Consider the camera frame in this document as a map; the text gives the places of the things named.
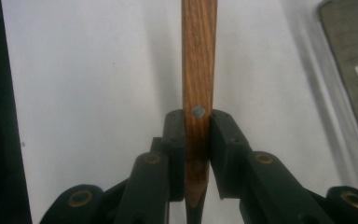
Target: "white surface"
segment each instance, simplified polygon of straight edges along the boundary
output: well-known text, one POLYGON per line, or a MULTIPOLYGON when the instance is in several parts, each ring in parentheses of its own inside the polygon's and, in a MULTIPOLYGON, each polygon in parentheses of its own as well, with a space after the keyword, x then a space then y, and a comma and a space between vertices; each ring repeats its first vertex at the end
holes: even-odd
MULTIPOLYGON (((341 185, 290 1, 220 1, 214 108, 305 188, 341 185)), ((310 1, 304 17, 316 10, 310 1)), ((181 3, 3 1, 33 221, 78 184, 109 189, 181 108, 181 3)), ((171 223, 185 223, 182 203, 171 223)), ((242 223, 211 177, 203 223, 242 223)))

